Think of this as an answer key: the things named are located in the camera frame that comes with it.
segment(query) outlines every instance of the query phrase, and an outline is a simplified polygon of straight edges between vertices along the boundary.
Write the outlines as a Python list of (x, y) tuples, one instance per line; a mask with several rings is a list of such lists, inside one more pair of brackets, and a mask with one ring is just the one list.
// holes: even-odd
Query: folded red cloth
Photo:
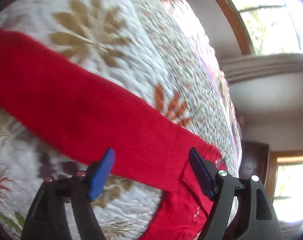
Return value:
[(164, 190), (141, 239), (193, 239), (202, 229), (212, 203), (188, 152), (196, 147), (213, 162), (221, 154), (141, 98), (21, 33), (0, 30), (0, 106), (80, 162), (89, 164), (113, 148), (113, 174)]

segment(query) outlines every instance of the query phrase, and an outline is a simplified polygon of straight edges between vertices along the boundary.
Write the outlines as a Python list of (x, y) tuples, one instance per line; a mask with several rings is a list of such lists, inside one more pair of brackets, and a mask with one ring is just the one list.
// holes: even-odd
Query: silver screw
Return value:
[(47, 176), (46, 178), (45, 178), (45, 182), (52, 182), (54, 180), (54, 178), (52, 177), (52, 176)]
[(218, 174), (219, 174), (220, 176), (225, 177), (225, 176), (227, 176), (227, 171), (220, 170), (220, 171), (218, 171)]
[(77, 177), (84, 177), (86, 175), (86, 171), (78, 171), (77, 173), (76, 173), (76, 176)]
[(259, 181), (259, 177), (256, 176), (256, 175), (253, 175), (253, 176), (252, 176), (252, 180), (257, 182), (257, 181)]

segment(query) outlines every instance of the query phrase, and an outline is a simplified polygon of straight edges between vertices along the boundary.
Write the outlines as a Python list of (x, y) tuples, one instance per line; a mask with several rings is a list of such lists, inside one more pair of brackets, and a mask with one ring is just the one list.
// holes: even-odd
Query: bed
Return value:
[[(99, 30), (91, 28), (93, 11)], [(229, 173), (238, 176), (241, 131), (227, 82), (185, 0), (17, 0), (0, 13), (0, 28), (25, 33), (141, 97), (215, 145)], [(86, 166), (0, 109), (0, 223), (11, 238), (20, 239), (43, 179), (65, 178), (79, 169)], [(111, 174), (92, 207), (107, 239), (138, 239), (161, 197), (160, 189)], [(235, 199), (229, 221), (237, 205)], [(65, 206), (72, 237), (80, 239), (68, 199)]]

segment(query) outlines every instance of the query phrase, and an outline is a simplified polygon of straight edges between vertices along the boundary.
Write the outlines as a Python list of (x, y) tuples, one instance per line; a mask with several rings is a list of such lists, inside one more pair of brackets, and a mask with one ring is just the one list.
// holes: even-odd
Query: white wall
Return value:
[(268, 143), (271, 151), (303, 150), (303, 73), (231, 84), (244, 116), (243, 138)]
[(216, 51), (218, 61), (240, 57), (234, 32), (215, 0), (186, 0), (194, 10)]

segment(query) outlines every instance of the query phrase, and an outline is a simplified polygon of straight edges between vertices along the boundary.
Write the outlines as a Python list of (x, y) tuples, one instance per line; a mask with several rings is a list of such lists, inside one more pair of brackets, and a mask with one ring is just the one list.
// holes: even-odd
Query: window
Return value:
[(303, 163), (278, 165), (273, 206), (279, 220), (303, 219)]
[(303, 53), (300, 0), (231, 0), (240, 13), (257, 55)]

